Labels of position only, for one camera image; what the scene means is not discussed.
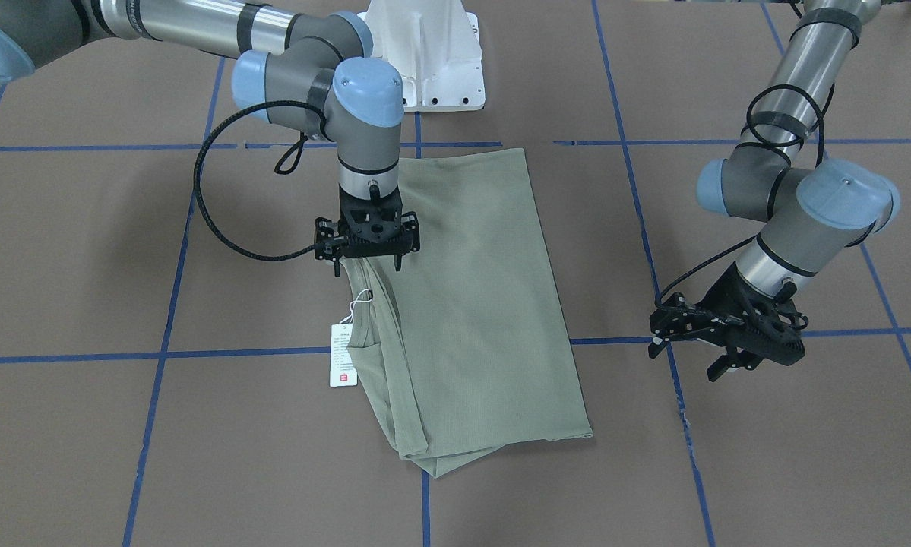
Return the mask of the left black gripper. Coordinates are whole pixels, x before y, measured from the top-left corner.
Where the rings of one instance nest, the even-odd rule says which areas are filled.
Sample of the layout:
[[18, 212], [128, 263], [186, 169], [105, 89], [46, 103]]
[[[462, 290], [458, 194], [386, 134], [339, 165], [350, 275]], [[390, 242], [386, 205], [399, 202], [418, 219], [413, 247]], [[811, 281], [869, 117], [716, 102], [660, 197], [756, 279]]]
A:
[[675, 292], [656, 306], [649, 317], [650, 358], [676, 340], [702, 340], [725, 350], [708, 367], [709, 382], [737, 368], [756, 369], [764, 360], [791, 366], [805, 357], [800, 333], [807, 318], [792, 300], [796, 291], [792, 280], [783, 280], [777, 295], [762, 295], [731, 266], [700, 302]]

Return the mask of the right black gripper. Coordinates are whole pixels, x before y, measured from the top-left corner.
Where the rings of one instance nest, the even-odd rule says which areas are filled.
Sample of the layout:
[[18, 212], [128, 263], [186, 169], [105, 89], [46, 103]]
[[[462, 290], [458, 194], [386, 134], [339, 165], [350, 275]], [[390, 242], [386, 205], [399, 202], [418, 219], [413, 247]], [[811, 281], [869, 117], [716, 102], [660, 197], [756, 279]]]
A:
[[394, 270], [401, 271], [403, 256], [421, 247], [416, 212], [402, 212], [400, 189], [371, 200], [338, 191], [340, 218], [319, 217], [314, 223], [314, 257], [331, 261], [340, 278], [343, 258], [394, 256]]

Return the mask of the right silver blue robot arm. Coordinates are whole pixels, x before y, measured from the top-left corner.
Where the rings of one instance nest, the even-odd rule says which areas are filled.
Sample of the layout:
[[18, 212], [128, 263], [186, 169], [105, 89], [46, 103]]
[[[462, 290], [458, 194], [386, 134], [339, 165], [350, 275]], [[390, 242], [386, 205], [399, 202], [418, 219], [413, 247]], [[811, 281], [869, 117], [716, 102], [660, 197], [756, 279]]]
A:
[[[192, 170], [192, 198], [212, 235], [258, 262], [305, 254], [336, 269], [347, 259], [386, 257], [396, 270], [420, 250], [417, 215], [400, 190], [403, 83], [373, 55], [360, 14], [312, 15], [255, 1], [0, 1], [0, 84], [103, 41], [188, 49], [195, 58], [232, 60], [236, 111], [210, 131]], [[299, 167], [309, 142], [334, 146], [338, 215], [317, 218], [310, 245], [262, 254], [227, 238], [203, 191], [207, 155], [234, 122], [258, 117], [294, 131], [275, 163], [278, 175]]]

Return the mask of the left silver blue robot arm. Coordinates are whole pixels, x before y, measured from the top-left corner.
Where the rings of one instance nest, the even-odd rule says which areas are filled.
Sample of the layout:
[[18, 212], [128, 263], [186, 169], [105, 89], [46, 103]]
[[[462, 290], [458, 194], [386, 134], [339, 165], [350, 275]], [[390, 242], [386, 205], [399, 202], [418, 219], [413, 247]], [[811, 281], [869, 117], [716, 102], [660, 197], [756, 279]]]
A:
[[768, 86], [746, 110], [738, 144], [696, 182], [703, 208], [761, 221], [762, 229], [734, 246], [738, 257], [699, 302], [672, 287], [660, 292], [649, 318], [650, 358], [675, 340], [722, 347], [707, 370], [710, 381], [765, 360], [798, 362], [808, 319], [793, 296], [842, 249], [896, 218], [902, 201], [893, 182], [823, 154], [835, 78], [881, 6], [806, 1]]

